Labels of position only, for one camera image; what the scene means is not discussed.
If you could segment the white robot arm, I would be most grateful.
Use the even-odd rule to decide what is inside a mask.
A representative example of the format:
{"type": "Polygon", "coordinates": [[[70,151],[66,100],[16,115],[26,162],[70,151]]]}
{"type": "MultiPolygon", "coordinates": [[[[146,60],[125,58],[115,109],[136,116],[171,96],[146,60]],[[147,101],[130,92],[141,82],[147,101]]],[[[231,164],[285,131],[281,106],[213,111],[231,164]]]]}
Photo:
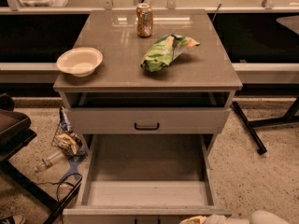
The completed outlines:
{"type": "Polygon", "coordinates": [[[258,210],[251,214],[250,219],[232,218],[221,215],[209,217],[196,216],[182,220],[179,224],[290,224],[286,220],[270,212],[258,210]]]}

